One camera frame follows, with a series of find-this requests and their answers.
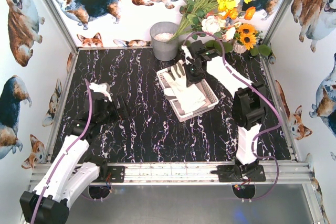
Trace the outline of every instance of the white glove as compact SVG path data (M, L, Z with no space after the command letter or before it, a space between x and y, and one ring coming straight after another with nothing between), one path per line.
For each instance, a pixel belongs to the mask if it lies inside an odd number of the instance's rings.
M236 76L243 79L248 84L252 84L250 80L243 77L233 67L230 65L228 65L228 67ZM215 57L211 61L208 61L206 71L215 77L221 84L223 84L223 86L231 93L232 97L235 97L235 92L238 90L238 88L244 89L247 87L245 84L233 77L226 67L224 67L221 56Z
M205 96L195 84L187 88L187 78L182 64L183 61L179 60L177 64L171 67L172 75L168 72L164 72L162 75L172 88L174 95L181 105L181 109L187 114L203 106L205 104ZM169 91L170 90L167 89L165 94L171 96L171 92Z

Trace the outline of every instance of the flower bouquet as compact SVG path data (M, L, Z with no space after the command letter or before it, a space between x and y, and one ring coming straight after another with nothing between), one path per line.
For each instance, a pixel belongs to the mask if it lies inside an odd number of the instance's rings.
M252 1L254 0L185 0L186 5L180 8L183 16L172 39L194 31L205 31L222 39L226 52L234 50L242 53L249 50L253 56L259 53L265 55L268 51L270 54L270 48L266 45L256 47L261 32L251 24L236 20L252 19L256 12L255 6L251 6ZM251 6L244 12L243 2ZM192 38L196 40L198 35L193 35ZM220 45L214 40L208 41L205 46L221 51Z

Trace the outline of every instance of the marble table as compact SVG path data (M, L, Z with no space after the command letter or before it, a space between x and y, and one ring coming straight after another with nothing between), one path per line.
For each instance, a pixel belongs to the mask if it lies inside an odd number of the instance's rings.
M266 82L259 59L227 54L227 61L253 82ZM229 161L237 151L238 128L232 119L233 97L213 76L206 80L219 98L216 107L183 123L177 120L163 95L156 72L175 64L155 59L151 48L81 50L62 114L51 161L57 156L65 130L83 109L87 95L84 79L111 85L110 93L121 94L131 111L128 120L103 127L89 152L112 163ZM272 100L267 87L267 97ZM276 125L269 110L261 130ZM281 129L259 138L259 155L290 159Z

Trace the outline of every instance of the plastic basket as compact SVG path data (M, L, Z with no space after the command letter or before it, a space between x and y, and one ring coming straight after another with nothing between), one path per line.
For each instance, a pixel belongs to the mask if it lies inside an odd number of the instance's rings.
M160 86L162 87L162 89L166 89L166 88L169 88L169 84L166 82L166 80L164 79L162 73L164 72L168 72L170 68L165 68L165 69L162 69L160 71L158 71L156 73L156 75L158 76L159 78L159 83L160 83ZM204 112L207 112L207 111L210 111L212 110L216 104L218 104L218 98L217 96L215 95L215 93L212 91L212 89L210 88L209 84L206 82L206 80L202 80L200 82L200 84L202 85L202 88L205 92L205 95L206 97L210 100L210 105L206 105L206 106L202 106L200 107L198 110L195 110L193 112L190 112L190 113L187 113L187 114L179 114L177 108L176 108L176 105L175 103L178 103L178 100L177 99L174 99L174 100L171 100L169 101L170 105L172 106L178 120L180 122L184 122L188 119L191 119L195 116L198 116L198 115L202 115Z

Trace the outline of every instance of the white wall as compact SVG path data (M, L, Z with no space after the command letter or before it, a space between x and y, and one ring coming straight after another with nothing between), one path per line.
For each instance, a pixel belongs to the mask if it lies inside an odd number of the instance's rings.
M65 83L66 64L71 50L49 10L45 8L43 0L34 0L34 2L39 15L45 18L45 23L40 25L38 33L43 36L43 42L34 43L33 57L27 67L22 67L15 61L9 47L7 31L9 8L6 0L0 0L0 94L5 82L13 75L17 75L24 81L32 100L31 107L24 102L20 103L17 137L23 144L22 151L16 149L15 154L10 151L0 159L0 223L5 224L17 224L20 220L22 211L19 198L27 189L32 171L31 168L21 167L32 151L29 136L32 134L45 146L47 145L51 126L43 127L42 120L49 109L49 100L54 92L57 78L62 84Z
M336 13L332 15L336 24ZM336 161L330 154L336 153L336 138L320 117L311 118L309 115L313 111L312 104L316 104L317 88L334 67L336 30L317 42L315 53L310 49L310 39L305 36L303 43L299 41L300 31L301 26L294 22L289 7L271 40L277 57L272 69L282 85L290 111L294 112L302 105L303 124L313 131L310 136L295 140L295 144L301 161L308 153L312 154L326 213L329 221L336 223L336 191L333 189Z

